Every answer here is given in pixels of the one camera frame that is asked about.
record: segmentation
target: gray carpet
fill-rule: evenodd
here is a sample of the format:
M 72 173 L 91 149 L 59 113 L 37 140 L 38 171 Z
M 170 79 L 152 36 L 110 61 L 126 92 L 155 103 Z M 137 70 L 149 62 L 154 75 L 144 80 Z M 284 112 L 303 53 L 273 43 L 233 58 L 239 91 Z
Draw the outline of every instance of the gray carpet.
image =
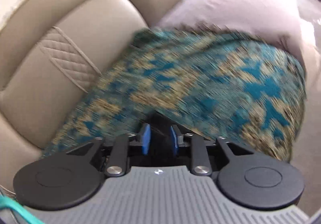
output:
M 315 31 L 316 45 L 321 51 L 321 2 L 297 0 L 300 16 L 311 22 Z M 301 133 L 293 148 L 291 164 L 303 174 L 306 182 L 299 207 L 312 216 L 321 208 L 321 78 L 307 94 L 306 113 Z

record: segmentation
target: patterned fabric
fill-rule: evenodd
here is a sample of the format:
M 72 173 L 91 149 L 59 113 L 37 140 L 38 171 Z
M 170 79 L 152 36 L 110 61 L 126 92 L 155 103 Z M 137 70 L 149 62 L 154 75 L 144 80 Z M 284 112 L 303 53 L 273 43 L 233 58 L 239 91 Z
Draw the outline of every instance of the patterned fabric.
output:
M 206 138 L 246 141 L 289 160 L 304 98 L 299 62 L 258 37 L 146 29 L 69 115 L 44 156 L 131 132 L 156 110 Z

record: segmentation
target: metal screw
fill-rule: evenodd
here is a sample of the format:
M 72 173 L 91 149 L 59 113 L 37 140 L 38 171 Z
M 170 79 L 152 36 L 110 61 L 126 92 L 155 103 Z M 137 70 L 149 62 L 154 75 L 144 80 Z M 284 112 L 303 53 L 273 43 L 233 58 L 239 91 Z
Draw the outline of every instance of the metal screw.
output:
M 107 172 L 109 174 L 113 174 L 113 175 L 117 175 L 117 174 L 120 174 L 122 172 L 122 168 L 121 167 L 118 167 L 118 166 L 110 166 L 107 168 Z
M 197 174 L 206 174 L 206 173 L 209 173 L 210 172 L 210 169 L 206 166 L 196 166 L 194 168 L 194 171 L 197 173 Z

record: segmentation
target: beige leather sofa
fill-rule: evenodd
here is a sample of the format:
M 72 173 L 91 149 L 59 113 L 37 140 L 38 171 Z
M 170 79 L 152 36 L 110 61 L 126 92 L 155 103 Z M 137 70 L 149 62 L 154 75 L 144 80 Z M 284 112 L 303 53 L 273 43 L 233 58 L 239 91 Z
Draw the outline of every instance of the beige leather sofa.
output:
M 41 155 L 135 31 L 180 0 L 25 0 L 0 32 L 0 185 Z

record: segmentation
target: teal cable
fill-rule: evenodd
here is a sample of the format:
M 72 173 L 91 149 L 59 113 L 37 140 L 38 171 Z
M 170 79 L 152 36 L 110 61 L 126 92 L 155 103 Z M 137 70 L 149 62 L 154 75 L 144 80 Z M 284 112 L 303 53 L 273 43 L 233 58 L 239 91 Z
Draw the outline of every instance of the teal cable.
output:
M 18 202 L 10 199 L 9 197 L 0 195 L 0 211 L 4 209 L 10 209 L 17 212 L 28 224 L 44 224 L 41 220 L 38 220 Z

